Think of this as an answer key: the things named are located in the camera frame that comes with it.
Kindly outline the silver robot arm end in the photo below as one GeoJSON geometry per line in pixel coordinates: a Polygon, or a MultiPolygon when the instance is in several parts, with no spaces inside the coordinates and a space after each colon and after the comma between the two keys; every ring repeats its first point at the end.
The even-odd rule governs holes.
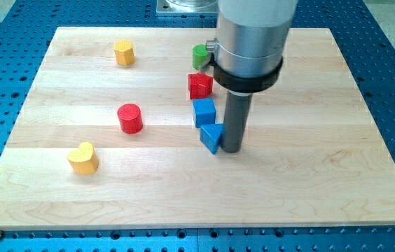
{"type": "Polygon", "coordinates": [[[230,93],[247,96],[272,87],[297,0],[219,0],[213,55],[214,80],[230,93]]]}

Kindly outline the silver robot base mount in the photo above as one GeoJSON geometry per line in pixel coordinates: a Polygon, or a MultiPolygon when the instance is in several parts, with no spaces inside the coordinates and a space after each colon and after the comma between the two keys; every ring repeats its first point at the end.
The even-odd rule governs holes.
{"type": "Polygon", "coordinates": [[[217,13],[217,0],[157,0],[156,13],[217,13]]]}

